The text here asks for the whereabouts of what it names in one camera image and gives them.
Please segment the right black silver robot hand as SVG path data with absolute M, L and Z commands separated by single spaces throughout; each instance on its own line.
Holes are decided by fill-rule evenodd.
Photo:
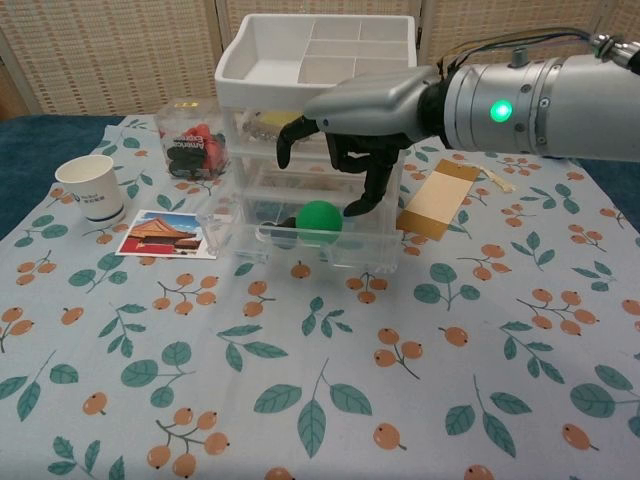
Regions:
M 367 214 L 386 194 L 399 153 L 444 135 L 448 86 L 431 66 L 343 81 L 309 100 L 302 115 L 281 129 L 276 142 L 278 166 L 287 168 L 296 142 L 324 133 L 332 167 L 365 175 L 364 192 L 343 214 Z

